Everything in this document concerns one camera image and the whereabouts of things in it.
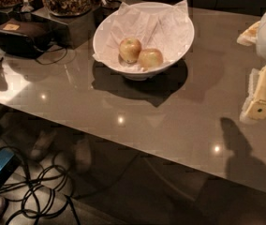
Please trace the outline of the yellow-red apple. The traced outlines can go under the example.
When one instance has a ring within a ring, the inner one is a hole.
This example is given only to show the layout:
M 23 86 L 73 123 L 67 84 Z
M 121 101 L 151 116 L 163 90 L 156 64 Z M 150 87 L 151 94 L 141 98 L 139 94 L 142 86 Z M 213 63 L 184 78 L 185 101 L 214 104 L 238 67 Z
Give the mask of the yellow-red apple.
M 140 52 L 138 63 L 142 68 L 156 68 L 163 63 L 163 55 L 159 49 L 149 48 Z
M 119 45 L 119 54 L 121 58 L 129 63 L 135 63 L 138 60 L 141 51 L 141 43 L 135 37 L 123 39 Z

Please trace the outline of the small dark cup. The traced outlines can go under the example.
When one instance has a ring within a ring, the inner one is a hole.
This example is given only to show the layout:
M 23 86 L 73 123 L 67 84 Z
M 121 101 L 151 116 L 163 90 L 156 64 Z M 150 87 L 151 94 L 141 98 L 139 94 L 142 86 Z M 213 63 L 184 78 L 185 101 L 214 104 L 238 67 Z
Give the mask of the small dark cup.
M 119 9 L 122 2 L 119 0 L 111 0 L 106 5 L 101 7 L 104 17 L 110 16 L 113 12 Z

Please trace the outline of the dark stand box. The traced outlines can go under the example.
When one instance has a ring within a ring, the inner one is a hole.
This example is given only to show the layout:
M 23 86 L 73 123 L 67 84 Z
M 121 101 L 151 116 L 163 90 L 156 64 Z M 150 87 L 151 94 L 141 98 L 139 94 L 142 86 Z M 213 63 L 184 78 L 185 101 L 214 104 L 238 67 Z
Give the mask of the dark stand box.
M 49 25 L 55 41 L 60 46 L 76 49 L 89 40 L 96 31 L 95 12 L 91 9 L 77 17 L 57 17 L 43 7 L 34 11 L 32 17 Z

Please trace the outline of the metal serving spoon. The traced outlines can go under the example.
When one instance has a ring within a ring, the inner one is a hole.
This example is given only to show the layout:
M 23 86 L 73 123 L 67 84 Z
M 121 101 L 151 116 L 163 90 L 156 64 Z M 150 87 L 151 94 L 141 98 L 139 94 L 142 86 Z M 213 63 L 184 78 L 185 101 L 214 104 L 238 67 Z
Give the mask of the metal serving spoon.
M 33 10 L 34 10 L 34 8 L 30 5 L 29 0 L 22 0 L 21 12 L 30 13 Z

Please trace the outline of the black VR headset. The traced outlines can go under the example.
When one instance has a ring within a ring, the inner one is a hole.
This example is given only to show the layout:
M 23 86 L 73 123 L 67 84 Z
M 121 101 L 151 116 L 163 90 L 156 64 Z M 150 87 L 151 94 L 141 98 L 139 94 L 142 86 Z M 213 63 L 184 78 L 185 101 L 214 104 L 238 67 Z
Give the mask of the black VR headset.
M 24 58 L 38 58 L 51 47 L 52 32 L 43 22 L 10 19 L 0 25 L 0 49 Z

